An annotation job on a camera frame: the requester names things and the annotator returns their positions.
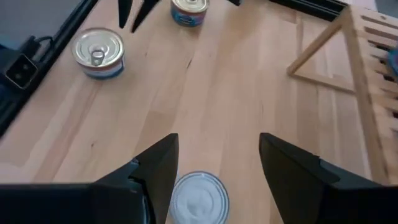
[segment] wooden frame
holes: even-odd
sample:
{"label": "wooden frame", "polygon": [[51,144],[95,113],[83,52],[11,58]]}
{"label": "wooden frame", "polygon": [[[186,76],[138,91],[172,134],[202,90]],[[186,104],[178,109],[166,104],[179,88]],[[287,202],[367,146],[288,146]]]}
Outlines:
{"label": "wooden frame", "polygon": [[[354,86],[348,82],[297,70],[339,30],[348,46]],[[398,85],[387,81],[387,51],[397,45],[398,19],[348,6],[287,68],[291,77],[355,94],[373,180],[398,184]]]}

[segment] can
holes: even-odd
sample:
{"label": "can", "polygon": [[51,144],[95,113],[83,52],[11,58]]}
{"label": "can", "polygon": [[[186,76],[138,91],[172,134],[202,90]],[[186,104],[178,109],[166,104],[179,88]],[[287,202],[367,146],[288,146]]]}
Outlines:
{"label": "can", "polygon": [[124,69],[123,40],[110,29],[84,30],[74,38],[71,48],[76,62],[91,78],[113,78]]}
{"label": "can", "polygon": [[171,13],[181,26],[195,27],[203,23],[209,0],[172,0]]}
{"label": "can", "polygon": [[191,172],[175,184],[170,201],[175,224],[225,224],[228,213],[227,191],[213,174]]}

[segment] blue can label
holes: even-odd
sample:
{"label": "blue can label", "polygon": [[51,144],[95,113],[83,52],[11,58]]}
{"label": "blue can label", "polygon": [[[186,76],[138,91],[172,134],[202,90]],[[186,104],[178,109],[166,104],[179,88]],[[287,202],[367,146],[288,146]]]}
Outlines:
{"label": "blue can label", "polygon": [[172,17],[178,24],[182,26],[195,27],[202,24],[203,19],[205,18],[205,13],[188,15],[180,12],[176,7],[172,6]]}

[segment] wood grain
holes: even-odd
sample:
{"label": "wood grain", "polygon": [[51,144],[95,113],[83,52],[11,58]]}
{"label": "wood grain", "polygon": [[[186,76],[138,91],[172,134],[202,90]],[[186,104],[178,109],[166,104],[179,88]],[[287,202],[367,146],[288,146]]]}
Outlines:
{"label": "wood grain", "polygon": [[[180,135],[179,175],[206,170],[223,181],[229,223],[282,223],[260,132],[370,177],[355,97],[285,75],[327,22],[267,1],[212,1],[204,24],[189,29],[169,7],[161,1],[131,34],[118,28],[116,0],[96,5],[81,29],[118,32],[125,71],[89,79],[65,49],[1,139],[1,182],[94,181],[169,133]],[[306,66],[350,80],[342,41]]]}

